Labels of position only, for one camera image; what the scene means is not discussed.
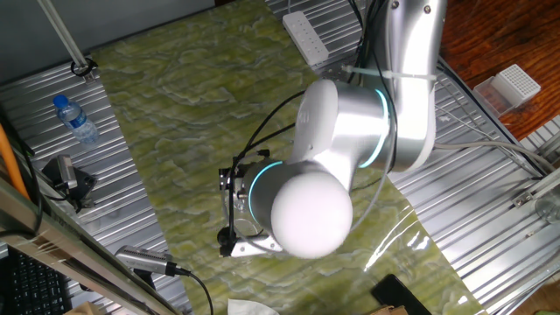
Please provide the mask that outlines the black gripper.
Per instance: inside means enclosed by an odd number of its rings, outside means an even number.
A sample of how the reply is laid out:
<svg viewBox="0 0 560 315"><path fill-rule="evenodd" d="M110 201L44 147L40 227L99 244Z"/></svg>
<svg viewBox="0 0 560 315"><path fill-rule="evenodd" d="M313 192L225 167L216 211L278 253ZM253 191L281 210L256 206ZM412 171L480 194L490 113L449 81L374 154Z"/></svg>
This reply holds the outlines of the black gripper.
<svg viewBox="0 0 560 315"><path fill-rule="evenodd" d="M244 182L245 175L249 169L247 164L239 165L234 173L234 209L240 213L248 211L248 191ZM219 189L226 191L230 188L230 168L219 169Z"/></svg>

